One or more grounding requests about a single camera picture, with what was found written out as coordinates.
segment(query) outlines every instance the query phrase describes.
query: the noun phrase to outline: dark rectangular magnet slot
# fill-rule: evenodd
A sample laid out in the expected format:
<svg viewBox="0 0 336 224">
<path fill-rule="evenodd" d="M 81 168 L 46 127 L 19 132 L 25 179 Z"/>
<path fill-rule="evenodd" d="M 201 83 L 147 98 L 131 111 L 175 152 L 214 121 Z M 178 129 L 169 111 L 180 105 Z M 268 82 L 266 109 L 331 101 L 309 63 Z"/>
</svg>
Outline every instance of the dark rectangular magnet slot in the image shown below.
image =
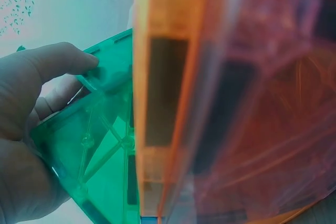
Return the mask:
<svg viewBox="0 0 336 224">
<path fill-rule="evenodd" d="M 336 1 L 322 0 L 313 35 L 336 42 Z"/>
<path fill-rule="evenodd" d="M 116 43 L 118 43 L 118 42 L 120 42 L 120 41 L 122 41 L 122 40 L 124 40 L 124 39 L 129 38 L 129 37 L 132 37 L 132 33 L 126 34 L 126 35 L 124 35 L 124 36 L 122 36 L 122 37 L 116 39 L 116 40 L 114 41 L 114 43 L 116 44 Z"/>
<path fill-rule="evenodd" d="M 93 51 L 89 51 L 88 54 L 95 55 L 98 52 L 100 52 L 100 48 L 94 49 Z"/>
<path fill-rule="evenodd" d="M 214 101 L 192 167 L 194 174 L 209 171 L 242 97 L 255 76 L 255 67 L 238 61 L 223 63 Z"/>
<path fill-rule="evenodd" d="M 169 146 L 172 141 L 187 50 L 187 40 L 151 39 L 146 146 Z"/>
<path fill-rule="evenodd" d="M 213 215 L 197 215 L 197 224 L 209 223 L 245 223 L 247 221 L 247 214 L 245 209 L 233 210 L 224 212 L 222 214 Z"/>
<path fill-rule="evenodd" d="M 130 127 L 134 128 L 133 94 L 131 97 Z"/>
<path fill-rule="evenodd" d="M 127 204 L 138 204 L 138 181 L 136 179 L 135 155 L 128 156 Z"/>
<path fill-rule="evenodd" d="M 81 206 L 84 209 L 84 212 L 95 224 L 112 224 L 100 213 L 100 211 L 98 211 L 92 202 L 86 200 Z"/>
</svg>

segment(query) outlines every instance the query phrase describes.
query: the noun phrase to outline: finger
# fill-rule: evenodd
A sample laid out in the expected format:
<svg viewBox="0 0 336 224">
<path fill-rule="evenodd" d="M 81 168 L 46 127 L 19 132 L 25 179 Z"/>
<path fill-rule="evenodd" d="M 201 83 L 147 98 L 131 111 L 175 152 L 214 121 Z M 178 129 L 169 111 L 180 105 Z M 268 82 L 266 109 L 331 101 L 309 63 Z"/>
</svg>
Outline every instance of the finger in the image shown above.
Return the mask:
<svg viewBox="0 0 336 224">
<path fill-rule="evenodd" d="M 82 74 L 98 65 L 98 58 L 67 42 L 20 51 L 17 55 L 34 66 L 42 83 L 66 73 Z"/>
<path fill-rule="evenodd" d="M 45 97 L 39 97 L 35 104 L 35 111 L 40 120 L 51 114 L 62 110 L 68 102 L 81 89 L 82 84 L 75 76 L 65 75 L 59 85 L 57 85 Z"/>
</svg>

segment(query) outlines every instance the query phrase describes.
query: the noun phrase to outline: fingernail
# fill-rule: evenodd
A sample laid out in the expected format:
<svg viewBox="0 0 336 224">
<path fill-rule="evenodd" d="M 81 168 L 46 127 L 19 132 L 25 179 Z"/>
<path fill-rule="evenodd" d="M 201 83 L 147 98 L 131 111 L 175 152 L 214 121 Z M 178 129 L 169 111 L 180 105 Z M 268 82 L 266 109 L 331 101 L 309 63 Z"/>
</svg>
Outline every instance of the fingernail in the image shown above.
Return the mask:
<svg viewBox="0 0 336 224">
<path fill-rule="evenodd" d="M 98 65 L 99 59 L 96 56 L 91 55 L 91 54 L 86 54 L 86 55 L 95 65 Z"/>
</svg>

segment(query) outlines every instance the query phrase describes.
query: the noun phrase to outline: hand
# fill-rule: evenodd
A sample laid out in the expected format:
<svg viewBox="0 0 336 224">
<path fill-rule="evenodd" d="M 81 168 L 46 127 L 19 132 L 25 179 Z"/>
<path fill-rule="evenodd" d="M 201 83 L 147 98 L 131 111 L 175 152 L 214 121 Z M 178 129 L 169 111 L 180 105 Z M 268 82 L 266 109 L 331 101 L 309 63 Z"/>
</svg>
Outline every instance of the hand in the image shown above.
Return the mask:
<svg viewBox="0 0 336 224">
<path fill-rule="evenodd" d="M 56 178 L 33 154 L 29 132 L 63 109 L 80 90 L 66 76 L 45 98 L 42 85 L 65 73 L 82 74 L 98 59 L 68 43 L 16 52 L 0 59 L 0 223 L 41 218 L 67 198 Z"/>
</svg>

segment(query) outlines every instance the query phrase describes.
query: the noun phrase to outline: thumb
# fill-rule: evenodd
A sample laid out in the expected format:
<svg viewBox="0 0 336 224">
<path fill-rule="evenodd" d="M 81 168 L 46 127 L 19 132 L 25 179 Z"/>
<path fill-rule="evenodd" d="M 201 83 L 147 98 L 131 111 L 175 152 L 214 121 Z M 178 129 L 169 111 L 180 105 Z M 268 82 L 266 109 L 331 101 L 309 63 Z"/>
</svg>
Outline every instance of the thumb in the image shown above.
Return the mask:
<svg viewBox="0 0 336 224">
<path fill-rule="evenodd" d="M 35 68 L 42 84 L 63 74 L 81 74 L 98 65 L 98 59 L 74 45 L 61 42 L 16 53 Z"/>
</svg>

